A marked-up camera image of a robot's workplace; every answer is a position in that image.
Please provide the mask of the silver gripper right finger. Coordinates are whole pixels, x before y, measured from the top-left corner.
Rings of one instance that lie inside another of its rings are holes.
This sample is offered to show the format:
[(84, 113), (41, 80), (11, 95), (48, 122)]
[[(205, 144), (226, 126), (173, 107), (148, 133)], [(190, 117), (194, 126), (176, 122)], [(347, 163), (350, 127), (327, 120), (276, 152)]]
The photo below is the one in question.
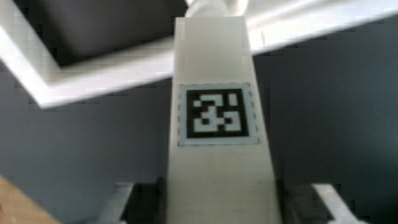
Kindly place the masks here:
[(370, 224), (354, 215), (334, 186), (277, 182), (283, 224)]

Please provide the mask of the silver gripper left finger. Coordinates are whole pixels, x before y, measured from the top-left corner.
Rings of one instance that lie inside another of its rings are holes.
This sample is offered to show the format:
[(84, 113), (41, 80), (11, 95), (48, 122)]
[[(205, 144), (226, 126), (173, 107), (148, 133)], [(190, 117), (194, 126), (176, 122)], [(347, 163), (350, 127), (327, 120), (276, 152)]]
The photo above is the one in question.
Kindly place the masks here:
[(165, 182), (119, 183), (94, 224), (165, 224)]

